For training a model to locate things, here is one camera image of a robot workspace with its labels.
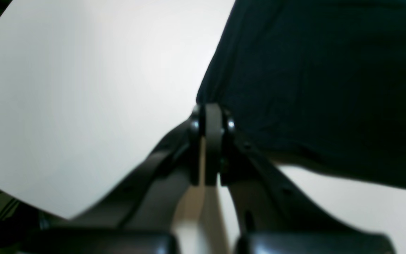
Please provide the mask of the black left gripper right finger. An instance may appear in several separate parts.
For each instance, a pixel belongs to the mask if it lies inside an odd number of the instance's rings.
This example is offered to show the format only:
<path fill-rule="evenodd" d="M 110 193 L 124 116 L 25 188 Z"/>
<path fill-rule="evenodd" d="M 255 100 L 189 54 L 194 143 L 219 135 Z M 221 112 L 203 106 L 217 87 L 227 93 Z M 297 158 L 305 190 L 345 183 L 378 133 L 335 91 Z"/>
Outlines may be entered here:
<path fill-rule="evenodd" d="M 389 238 L 329 215 L 280 172 L 222 111 L 221 184 L 240 227 L 236 254 L 394 254 Z"/>

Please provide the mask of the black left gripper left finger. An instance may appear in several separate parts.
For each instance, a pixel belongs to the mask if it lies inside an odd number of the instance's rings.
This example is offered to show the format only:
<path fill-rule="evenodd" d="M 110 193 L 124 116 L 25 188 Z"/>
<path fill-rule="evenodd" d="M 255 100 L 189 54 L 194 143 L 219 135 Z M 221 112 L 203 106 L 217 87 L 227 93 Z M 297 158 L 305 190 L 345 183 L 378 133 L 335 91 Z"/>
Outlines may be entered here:
<path fill-rule="evenodd" d="M 182 254 L 177 206 L 198 186 L 202 137 L 223 136 L 223 110 L 200 104 L 98 204 L 68 225 L 30 235 L 25 254 Z"/>

